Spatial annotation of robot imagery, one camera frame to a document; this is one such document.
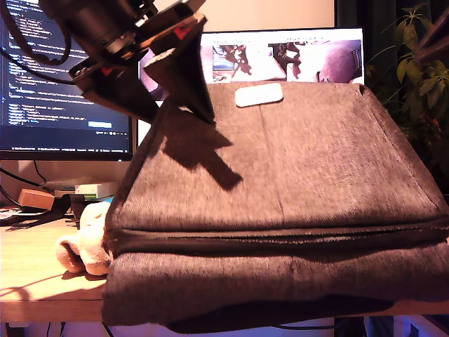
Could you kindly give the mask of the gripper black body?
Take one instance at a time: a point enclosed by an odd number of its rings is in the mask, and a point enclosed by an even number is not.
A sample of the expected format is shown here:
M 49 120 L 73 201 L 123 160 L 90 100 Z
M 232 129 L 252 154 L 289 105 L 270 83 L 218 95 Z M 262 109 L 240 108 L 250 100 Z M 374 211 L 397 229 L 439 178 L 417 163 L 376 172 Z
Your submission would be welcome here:
M 175 1 L 158 10 L 153 1 L 69 1 L 68 30 L 90 57 L 87 66 L 123 70 L 143 58 L 143 43 L 200 12 L 202 1 Z

